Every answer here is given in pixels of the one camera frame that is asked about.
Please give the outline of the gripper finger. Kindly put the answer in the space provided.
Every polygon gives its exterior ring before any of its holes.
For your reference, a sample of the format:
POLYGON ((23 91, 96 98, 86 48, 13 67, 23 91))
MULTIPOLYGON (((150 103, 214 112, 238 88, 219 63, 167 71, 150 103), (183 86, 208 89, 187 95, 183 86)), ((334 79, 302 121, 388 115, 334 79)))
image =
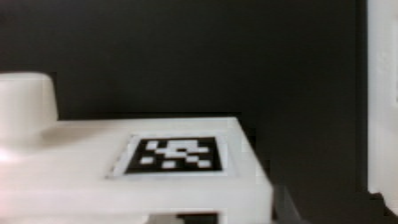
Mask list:
POLYGON ((182 213, 176 217, 183 220, 183 224, 219 224, 217 213, 182 213))

